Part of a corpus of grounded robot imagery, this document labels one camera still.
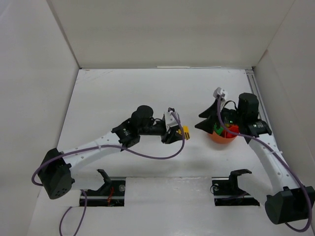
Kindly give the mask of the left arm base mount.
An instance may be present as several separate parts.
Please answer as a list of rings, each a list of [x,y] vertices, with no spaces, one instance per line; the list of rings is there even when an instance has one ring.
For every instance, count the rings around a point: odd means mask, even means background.
[[[88,207],[124,207],[126,178],[110,177],[103,169],[97,170],[96,177],[100,186],[96,189],[86,189]]]

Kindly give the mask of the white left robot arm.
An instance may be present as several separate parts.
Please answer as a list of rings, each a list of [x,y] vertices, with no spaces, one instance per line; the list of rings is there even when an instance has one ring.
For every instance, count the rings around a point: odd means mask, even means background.
[[[154,118],[153,114],[150,106],[141,105],[130,118],[90,143],[66,151],[58,151],[57,148],[49,150],[33,173],[32,183],[44,187],[52,200],[70,190],[92,190],[100,195],[107,193],[112,187],[112,180],[103,169],[98,168],[87,175],[80,173],[80,170],[122,151],[152,159],[152,156],[131,150],[140,142],[141,136],[159,136],[163,144],[185,141],[180,117],[175,109],[169,108],[162,118]]]

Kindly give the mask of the yellow striped lego piece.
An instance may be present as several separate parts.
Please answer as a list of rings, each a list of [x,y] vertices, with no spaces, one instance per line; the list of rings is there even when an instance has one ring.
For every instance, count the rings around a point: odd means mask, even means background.
[[[190,133],[189,133],[189,128],[187,126],[183,126],[182,129],[178,129],[177,130],[177,133],[180,135],[180,136],[183,136],[185,137],[185,140],[189,140],[190,139]]]

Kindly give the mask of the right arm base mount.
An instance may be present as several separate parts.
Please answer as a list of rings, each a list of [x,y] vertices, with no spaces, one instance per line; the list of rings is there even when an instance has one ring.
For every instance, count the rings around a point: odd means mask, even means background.
[[[210,192],[216,207],[256,206],[260,203],[238,186],[238,177],[251,174],[247,169],[234,170],[228,177],[212,177]]]

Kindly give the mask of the red lego plate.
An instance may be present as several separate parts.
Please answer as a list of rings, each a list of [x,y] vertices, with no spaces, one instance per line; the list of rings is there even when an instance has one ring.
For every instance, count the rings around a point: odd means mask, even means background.
[[[239,127],[237,125],[230,125],[227,127],[227,129],[233,133],[239,133]],[[231,134],[231,133],[227,132],[226,130],[223,130],[222,136],[224,138],[230,139],[230,138],[236,137],[237,135]]]

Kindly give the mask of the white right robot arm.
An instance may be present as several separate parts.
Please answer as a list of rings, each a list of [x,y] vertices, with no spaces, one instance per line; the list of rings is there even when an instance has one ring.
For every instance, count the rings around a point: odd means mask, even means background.
[[[307,220],[300,231],[305,232],[312,222],[312,208],[315,203],[315,190],[305,186],[291,170],[279,151],[269,125],[259,118],[259,100],[255,94],[242,93],[238,105],[227,109],[227,92],[221,88],[214,91],[214,103],[199,114],[202,122],[195,128],[214,134],[215,129],[223,128],[225,133],[243,137],[255,152],[270,185],[266,185],[248,169],[230,173],[223,194],[238,197],[249,194],[265,208],[269,220],[275,224],[286,224]]]

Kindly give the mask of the green large lego brick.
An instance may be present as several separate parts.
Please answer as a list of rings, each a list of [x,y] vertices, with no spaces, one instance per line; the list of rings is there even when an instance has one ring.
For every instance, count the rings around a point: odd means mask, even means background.
[[[221,133],[223,132],[224,128],[218,124],[215,124],[214,125],[214,132],[217,134],[217,135],[221,135]]]

